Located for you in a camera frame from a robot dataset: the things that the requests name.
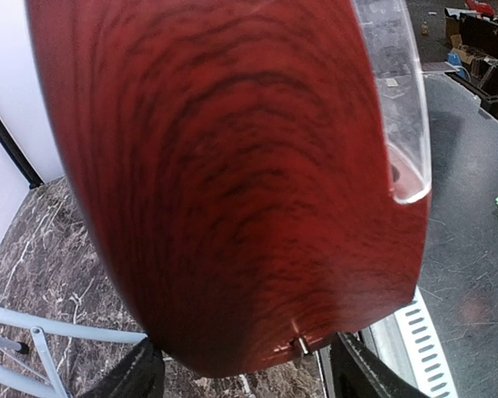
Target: red glossy panel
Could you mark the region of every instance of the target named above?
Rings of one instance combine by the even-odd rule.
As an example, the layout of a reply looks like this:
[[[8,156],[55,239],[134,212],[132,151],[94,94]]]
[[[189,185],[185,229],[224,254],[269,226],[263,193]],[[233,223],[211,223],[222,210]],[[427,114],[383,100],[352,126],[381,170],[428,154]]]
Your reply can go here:
[[[428,199],[392,199],[348,2],[28,10],[90,232],[158,346],[203,375],[255,371],[411,299]]]

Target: gray table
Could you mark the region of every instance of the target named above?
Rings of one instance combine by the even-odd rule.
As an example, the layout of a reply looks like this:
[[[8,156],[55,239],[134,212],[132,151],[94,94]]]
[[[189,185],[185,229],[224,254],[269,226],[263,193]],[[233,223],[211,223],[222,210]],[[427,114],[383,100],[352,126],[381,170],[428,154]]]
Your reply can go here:
[[[419,287],[460,397],[498,396],[498,122],[446,76],[425,79],[433,197]]]

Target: dark marble surface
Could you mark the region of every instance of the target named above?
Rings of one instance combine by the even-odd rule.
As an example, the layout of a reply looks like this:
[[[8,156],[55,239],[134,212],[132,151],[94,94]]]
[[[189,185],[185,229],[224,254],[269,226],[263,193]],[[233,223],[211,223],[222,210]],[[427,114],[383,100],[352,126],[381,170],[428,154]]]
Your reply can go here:
[[[140,330],[105,274],[66,180],[31,191],[7,232],[0,247],[0,306],[86,326]],[[27,342],[32,353],[26,362],[43,372],[29,331],[0,325],[0,335]],[[129,350],[122,344],[57,336],[49,336],[48,345],[74,396],[89,390]],[[0,364],[21,370],[1,352]],[[23,396],[0,385],[0,397]],[[313,357],[217,380],[200,377],[177,362],[166,365],[165,398],[322,396]]]

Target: white metal frame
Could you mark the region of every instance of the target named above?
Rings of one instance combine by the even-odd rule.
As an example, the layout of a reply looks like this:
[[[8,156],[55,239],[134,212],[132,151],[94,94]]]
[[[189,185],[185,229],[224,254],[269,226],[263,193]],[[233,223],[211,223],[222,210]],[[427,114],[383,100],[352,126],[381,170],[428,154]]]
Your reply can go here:
[[[12,371],[0,365],[0,384],[39,398],[69,398],[71,396],[63,386],[61,378],[57,373],[50,350],[46,344],[45,333],[64,337],[82,338],[85,340],[96,340],[99,342],[117,342],[123,344],[136,344],[146,338],[146,335],[143,333],[122,332],[120,330],[92,328],[75,325],[73,323],[53,321],[26,313],[18,313],[1,307],[0,323],[30,331],[32,340],[37,348],[37,353],[41,358],[42,365],[47,374],[47,377],[45,377],[23,364],[23,362],[20,362],[15,357],[12,357],[6,350],[17,349],[17,347],[20,347],[20,344],[0,337],[0,351],[11,357],[15,362],[20,362],[23,367],[43,380],[37,381],[29,376],[25,376],[17,371]]]

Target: clear plastic container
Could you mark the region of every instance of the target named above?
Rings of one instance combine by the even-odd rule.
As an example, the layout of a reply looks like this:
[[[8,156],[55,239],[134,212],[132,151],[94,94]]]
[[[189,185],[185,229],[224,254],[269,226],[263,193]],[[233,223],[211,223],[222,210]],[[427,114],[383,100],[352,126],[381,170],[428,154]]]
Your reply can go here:
[[[403,0],[354,0],[388,144],[393,197],[413,203],[432,187],[430,132],[421,65]]]

